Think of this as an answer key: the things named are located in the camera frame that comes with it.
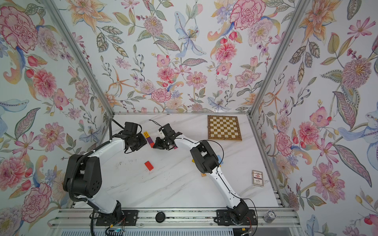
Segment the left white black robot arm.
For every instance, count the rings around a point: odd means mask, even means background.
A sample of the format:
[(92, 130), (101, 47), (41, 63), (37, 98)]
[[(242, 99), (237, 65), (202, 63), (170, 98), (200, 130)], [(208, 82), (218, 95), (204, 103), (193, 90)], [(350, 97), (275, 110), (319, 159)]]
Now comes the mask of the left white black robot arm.
[(126, 122), (120, 125), (115, 120), (112, 122), (121, 128), (120, 132), (113, 134), (110, 127), (108, 141), (91, 151), (69, 158), (63, 189), (73, 202), (85, 202), (106, 223), (119, 225), (126, 216), (121, 203), (102, 187), (101, 165), (120, 151), (130, 154), (140, 150), (147, 140), (140, 124)]

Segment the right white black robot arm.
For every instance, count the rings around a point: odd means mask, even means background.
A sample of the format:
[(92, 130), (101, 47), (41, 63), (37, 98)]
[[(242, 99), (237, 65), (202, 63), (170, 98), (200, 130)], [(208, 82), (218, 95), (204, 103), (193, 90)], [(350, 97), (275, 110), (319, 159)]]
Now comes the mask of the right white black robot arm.
[(209, 177), (217, 187), (219, 194), (226, 203), (225, 213), (221, 214), (218, 224), (230, 225), (258, 225), (256, 207), (250, 209), (246, 201), (249, 198), (240, 197), (231, 187), (230, 183), (221, 170), (221, 162), (215, 151), (211, 147), (211, 140), (196, 141), (176, 132), (170, 124), (160, 125), (158, 129), (159, 137), (156, 138), (153, 148), (160, 150), (172, 150), (175, 148), (187, 149), (190, 151), (197, 169)]

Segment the red rectangular block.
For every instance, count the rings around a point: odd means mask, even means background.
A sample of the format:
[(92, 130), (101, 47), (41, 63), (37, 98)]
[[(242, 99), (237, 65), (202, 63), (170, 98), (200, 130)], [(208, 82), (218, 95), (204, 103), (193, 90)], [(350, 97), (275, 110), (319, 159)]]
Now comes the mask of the red rectangular block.
[(150, 161), (147, 161), (144, 163), (146, 168), (149, 170), (149, 171), (152, 171), (154, 169), (153, 165), (150, 163)]

